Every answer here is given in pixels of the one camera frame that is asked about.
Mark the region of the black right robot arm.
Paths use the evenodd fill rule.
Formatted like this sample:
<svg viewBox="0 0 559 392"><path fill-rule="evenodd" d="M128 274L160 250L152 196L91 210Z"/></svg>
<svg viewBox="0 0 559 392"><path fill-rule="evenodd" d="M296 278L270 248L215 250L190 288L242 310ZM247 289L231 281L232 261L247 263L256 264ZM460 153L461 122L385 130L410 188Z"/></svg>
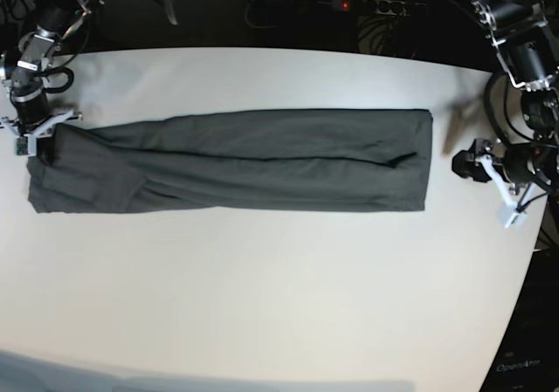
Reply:
<svg viewBox="0 0 559 392"><path fill-rule="evenodd" d="M32 0L36 27L18 45L2 53L1 83L17 118L7 120L20 133L29 133L52 117L49 93L62 93L73 83L65 64L52 56L101 7L105 0Z"/></svg>

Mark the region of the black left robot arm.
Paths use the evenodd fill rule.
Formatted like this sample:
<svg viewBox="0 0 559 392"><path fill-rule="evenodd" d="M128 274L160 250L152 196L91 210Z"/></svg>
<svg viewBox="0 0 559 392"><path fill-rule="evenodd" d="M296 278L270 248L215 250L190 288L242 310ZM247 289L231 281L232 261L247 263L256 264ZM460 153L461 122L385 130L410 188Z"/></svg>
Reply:
<svg viewBox="0 0 559 392"><path fill-rule="evenodd" d="M468 3L469 13L495 51L500 70L483 92L483 107L504 146L498 159L507 182L533 183L545 193L558 191L558 43L546 17L545 0L449 0ZM532 135L514 143L497 120L495 84L521 92L521 114Z"/></svg>

